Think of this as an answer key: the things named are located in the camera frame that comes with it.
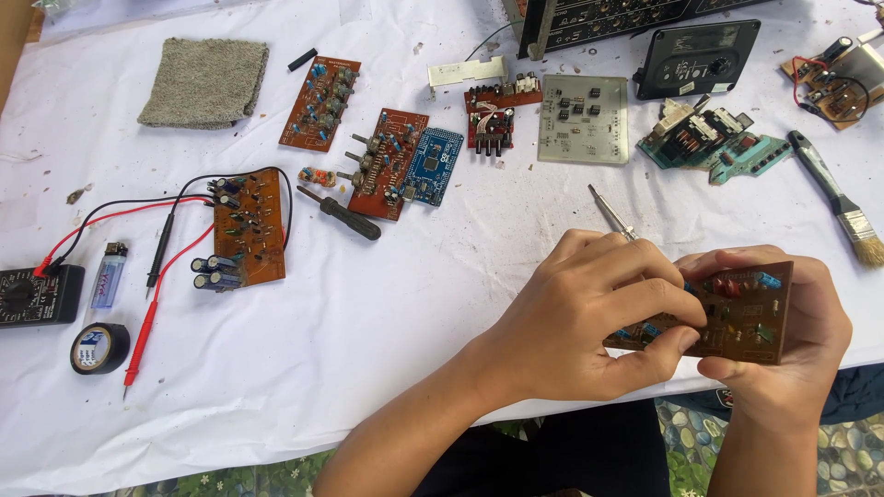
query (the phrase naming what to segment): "dark pants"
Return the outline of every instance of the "dark pants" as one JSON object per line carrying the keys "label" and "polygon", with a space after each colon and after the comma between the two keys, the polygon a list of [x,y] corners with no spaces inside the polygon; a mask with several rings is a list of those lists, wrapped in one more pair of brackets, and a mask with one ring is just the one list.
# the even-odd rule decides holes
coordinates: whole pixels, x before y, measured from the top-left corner
{"label": "dark pants", "polygon": [[548,416],[529,441],[470,428],[413,497],[532,497],[566,488],[592,497],[669,497],[652,399]]}

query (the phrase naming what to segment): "white tablecloth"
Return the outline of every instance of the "white tablecloth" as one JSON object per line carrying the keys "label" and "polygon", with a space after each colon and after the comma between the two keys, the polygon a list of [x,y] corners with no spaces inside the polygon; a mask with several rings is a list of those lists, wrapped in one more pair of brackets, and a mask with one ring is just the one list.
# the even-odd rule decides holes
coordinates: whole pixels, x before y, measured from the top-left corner
{"label": "white tablecloth", "polygon": [[[439,91],[431,103],[426,68],[464,59],[505,22],[496,1],[458,0],[440,8],[376,0],[343,13],[335,3],[323,4],[329,8],[318,10],[307,0],[253,2],[28,46],[0,118],[0,268],[37,265],[100,203],[172,194],[199,174],[266,165],[291,175],[305,165],[352,171],[355,163],[344,151],[358,153],[362,145],[347,136],[369,133],[382,106],[426,113],[431,126],[465,131],[461,92],[469,84],[441,88],[450,93]],[[759,134],[785,136],[800,128],[884,229],[884,198],[873,188],[884,176],[882,112],[870,111],[837,133],[795,107],[777,70],[795,50],[810,56],[840,35],[876,27],[871,8],[823,4],[785,0],[733,11],[731,20],[758,18],[764,26],[740,84],[713,105],[747,112]],[[217,132],[137,125],[170,36],[267,42],[271,55],[255,117]],[[594,56],[581,48],[555,52],[544,64],[510,57],[509,72],[578,68],[582,75],[629,77],[643,63],[649,39],[599,42]],[[508,30],[498,40],[495,54],[515,53]],[[290,74],[286,65],[312,46],[322,55],[362,61],[328,154],[277,145],[305,71]],[[480,50],[480,56],[488,54]],[[296,197],[283,281],[227,294],[195,290],[187,261],[211,253],[211,241],[204,241],[164,282],[141,374],[125,403],[124,368],[88,377],[71,370],[68,352],[86,323],[2,330],[0,493],[99,493],[334,446],[491,325],[567,228],[608,229],[588,183],[673,259],[762,242],[823,259],[856,328],[843,365],[884,360],[878,326],[884,271],[857,266],[827,202],[796,159],[722,187],[710,187],[703,172],[661,171],[638,149],[619,167],[539,163],[536,110],[517,109],[515,148],[502,161],[465,150],[442,207],[406,205],[401,221],[380,223],[378,242],[360,239],[321,215],[313,201]],[[658,113],[658,103],[630,97],[631,143]],[[65,204],[69,193],[90,184],[75,205]],[[345,203],[350,191],[324,193]],[[86,266],[85,308],[104,244],[131,246],[115,309],[95,320],[138,332],[147,309],[145,273],[165,214],[157,209],[104,221],[68,259]],[[200,203],[183,205],[167,259],[209,222],[210,211]],[[683,360],[672,381],[628,398],[714,386],[695,364]],[[585,405],[526,401],[483,422]]]}

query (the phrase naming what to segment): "screwdriver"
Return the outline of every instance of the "screwdriver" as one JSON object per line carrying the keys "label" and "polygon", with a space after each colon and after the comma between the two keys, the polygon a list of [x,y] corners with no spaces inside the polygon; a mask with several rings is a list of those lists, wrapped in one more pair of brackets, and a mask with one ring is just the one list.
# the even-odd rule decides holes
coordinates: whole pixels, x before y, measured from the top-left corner
{"label": "screwdriver", "polygon": [[636,230],[633,229],[632,226],[626,226],[626,223],[623,222],[623,219],[621,219],[621,217],[618,216],[616,212],[614,212],[611,204],[608,203],[607,200],[605,200],[605,197],[599,195],[598,192],[596,192],[596,189],[592,187],[592,185],[590,185],[590,192],[592,193],[592,196],[596,197],[596,201],[601,206],[605,214],[607,214],[609,220],[613,221],[614,228],[619,231],[620,234],[625,236],[627,240],[638,240]]}
{"label": "screwdriver", "polygon": [[381,237],[381,229],[365,217],[347,210],[343,205],[339,204],[335,199],[327,196],[324,199],[319,198],[316,194],[307,190],[305,187],[298,186],[298,191],[304,195],[319,202],[319,210],[341,221],[351,230],[368,238],[371,241]]}

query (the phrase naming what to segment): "mosaic tile floor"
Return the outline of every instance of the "mosaic tile floor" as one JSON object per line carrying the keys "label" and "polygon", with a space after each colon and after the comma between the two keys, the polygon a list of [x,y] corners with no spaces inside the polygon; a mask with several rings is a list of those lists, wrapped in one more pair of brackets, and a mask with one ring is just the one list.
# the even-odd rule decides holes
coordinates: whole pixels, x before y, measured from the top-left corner
{"label": "mosaic tile floor", "polygon": [[[673,497],[704,497],[728,423],[657,399]],[[524,438],[523,422],[496,423]],[[102,497],[306,497],[332,451],[264,466],[172,478]],[[819,428],[817,494],[884,497],[884,414]]]}

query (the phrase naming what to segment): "black electrical tape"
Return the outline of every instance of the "black electrical tape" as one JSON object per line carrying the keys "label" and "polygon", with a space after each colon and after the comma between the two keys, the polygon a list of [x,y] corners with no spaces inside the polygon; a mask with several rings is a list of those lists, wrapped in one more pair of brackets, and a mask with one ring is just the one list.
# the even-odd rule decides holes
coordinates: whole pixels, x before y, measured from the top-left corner
{"label": "black electrical tape", "polygon": [[71,366],[79,374],[107,374],[129,356],[129,330],[113,323],[87,326],[71,346]]}
{"label": "black electrical tape", "polygon": [[317,54],[316,49],[310,49],[309,52],[307,52],[307,53],[305,53],[304,55],[298,57],[294,62],[292,62],[291,64],[288,65],[288,70],[289,70],[289,72],[290,72],[290,73],[294,73],[294,71],[295,71],[297,68],[299,68],[299,67],[301,67],[302,65],[304,65],[305,62],[307,62],[308,60],[310,60],[310,59],[313,58],[313,57],[316,57],[316,54]]}

